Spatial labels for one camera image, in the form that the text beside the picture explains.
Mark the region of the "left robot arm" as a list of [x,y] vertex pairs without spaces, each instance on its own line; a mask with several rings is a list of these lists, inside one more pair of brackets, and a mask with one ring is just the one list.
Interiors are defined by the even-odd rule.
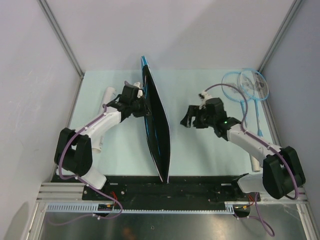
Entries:
[[82,127],[61,130],[54,162],[61,179],[76,178],[93,187],[93,194],[100,200],[110,196],[107,178],[93,165],[93,154],[102,150],[105,133],[130,116],[136,118],[151,113],[140,82],[125,82],[122,92],[107,87],[96,117]]

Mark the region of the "white shuttlecock tube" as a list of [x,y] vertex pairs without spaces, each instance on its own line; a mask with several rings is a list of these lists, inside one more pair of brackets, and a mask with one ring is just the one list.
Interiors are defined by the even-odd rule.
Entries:
[[[114,87],[107,87],[105,89],[102,101],[101,101],[101,106],[99,109],[99,114],[106,113],[107,112],[107,107],[106,104],[108,104],[112,99],[116,97],[116,89]],[[92,151],[95,154],[100,154],[102,151],[103,147],[103,142],[104,142],[104,137],[105,134],[103,133],[99,138],[97,138],[93,144],[92,144]]]

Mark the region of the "blue racket bag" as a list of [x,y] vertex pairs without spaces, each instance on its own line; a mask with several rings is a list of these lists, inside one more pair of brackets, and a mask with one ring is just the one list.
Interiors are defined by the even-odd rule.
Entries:
[[144,97],[150,110],[150,114],[144,117],[147,145],[160,181],[167,184],[171,159],[171,132],[168,116],[147,58],[143,55],[140,61]]

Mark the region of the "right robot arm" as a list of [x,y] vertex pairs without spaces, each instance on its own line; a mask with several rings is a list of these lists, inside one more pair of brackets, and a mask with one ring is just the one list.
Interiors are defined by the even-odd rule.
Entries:
[[262,173],[245,173],[230,188],[231,196],[237,201],[242,201],[253,192],[267,192],[277,200],[291,192],[298,195],[299,187],[306,182],[299,156],[293,147],[266,142],[245,130],[238,119],[227,115],[220,98],[204,100],[202,105],[189,105],[180,124],[186,128],[213,128],[217,137],[235,144],[259,161]]

